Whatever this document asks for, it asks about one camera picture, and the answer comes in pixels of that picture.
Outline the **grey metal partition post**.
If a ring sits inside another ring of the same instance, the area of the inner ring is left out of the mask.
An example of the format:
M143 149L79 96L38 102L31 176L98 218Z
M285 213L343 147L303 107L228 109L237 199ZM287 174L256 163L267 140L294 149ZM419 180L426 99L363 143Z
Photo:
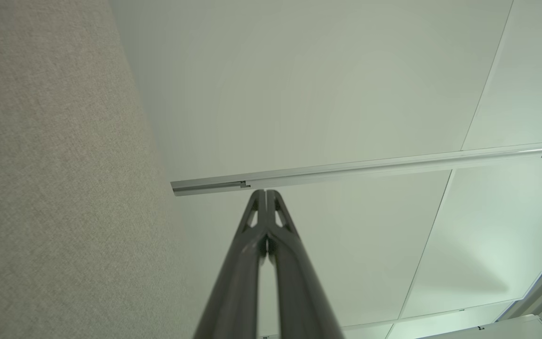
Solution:
M486 167L514 161L538 160L542 159L541 154L542 143L535 143L178 180L170 184L176 196L188 196L271 189L350 178Z

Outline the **grey fabric sofa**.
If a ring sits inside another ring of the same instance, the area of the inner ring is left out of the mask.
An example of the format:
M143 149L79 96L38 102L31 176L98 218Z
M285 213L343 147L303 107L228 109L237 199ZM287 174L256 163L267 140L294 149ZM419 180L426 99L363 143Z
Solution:
M0 0L0 339L191 339L176 210L107 0Z

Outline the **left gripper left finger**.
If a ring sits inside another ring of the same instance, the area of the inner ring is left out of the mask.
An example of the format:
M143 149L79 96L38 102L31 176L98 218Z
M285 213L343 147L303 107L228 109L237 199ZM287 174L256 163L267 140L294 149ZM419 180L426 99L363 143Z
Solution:
M259 267L265 258L265 191L250 196L193 339L257 339Z

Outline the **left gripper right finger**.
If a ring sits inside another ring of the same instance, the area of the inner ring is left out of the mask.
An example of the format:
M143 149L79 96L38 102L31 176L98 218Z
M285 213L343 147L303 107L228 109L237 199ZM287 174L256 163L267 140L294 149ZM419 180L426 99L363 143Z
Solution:
M269 256L277 273L280 339L344 339L283 197L266 192Z

